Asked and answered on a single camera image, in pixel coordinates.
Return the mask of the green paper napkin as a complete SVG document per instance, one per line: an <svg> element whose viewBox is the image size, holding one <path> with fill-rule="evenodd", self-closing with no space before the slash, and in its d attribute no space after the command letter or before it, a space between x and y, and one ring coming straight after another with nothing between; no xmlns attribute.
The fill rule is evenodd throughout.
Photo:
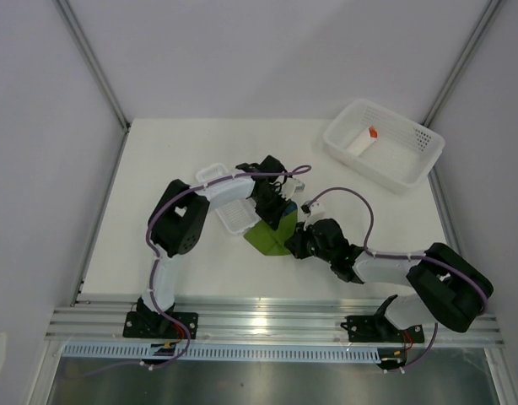
<svg viewBox="0 0 518 405"><path fill-rule="evenodd" d="M291 256L285 242L293 236L297 220L296 211L281 218L277 229L272 229L262 220L244 234L244 239L263 256Z"/></svg>

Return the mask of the dark blue plastic spoon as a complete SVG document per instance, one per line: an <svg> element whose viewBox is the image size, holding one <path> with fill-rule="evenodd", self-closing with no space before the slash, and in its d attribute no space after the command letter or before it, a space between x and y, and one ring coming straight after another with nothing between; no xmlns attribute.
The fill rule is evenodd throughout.
<svg viewBox="0 0 518 405"><path fill-rule="evenodd" d="M295 211L297 209L297 204L293 201L289 202L288 205L285 207L284 211L283 211L283 215L284 216L287 216L287 215L290 215L293 211Z"/></svg>

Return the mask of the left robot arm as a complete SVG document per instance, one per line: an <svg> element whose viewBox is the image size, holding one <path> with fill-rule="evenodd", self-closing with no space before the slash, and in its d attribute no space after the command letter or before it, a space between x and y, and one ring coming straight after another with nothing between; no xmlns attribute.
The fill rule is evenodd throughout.
<svg viewBox="0 0 518 405"><path fill-rule="evenodd" d="M175 286L181 258L198 243L208 214L250 198L256 215L277 230L290 205L284 187L294 172L268 155L261 163L237 165L192 186L180 179L165 189L148 219L145 239L153 251L147 287L127 313L126 338L172 338L191 324L174 314Z"/></svg>

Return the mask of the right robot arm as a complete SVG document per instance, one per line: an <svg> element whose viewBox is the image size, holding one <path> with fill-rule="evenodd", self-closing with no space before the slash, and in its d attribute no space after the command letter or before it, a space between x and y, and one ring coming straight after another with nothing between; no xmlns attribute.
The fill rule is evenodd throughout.
<svg viewBox="0 0 518 405"><path fill-rule="evenodd" d="M298 223L285 247L297 259L316 257L345 283L395 284L413 289L389 296L374 314L375 333L390 341L420 324L466 332L486 311L491 282L449 246L435 242L406 255L373 253L348 242L334 219Z"/></svg>

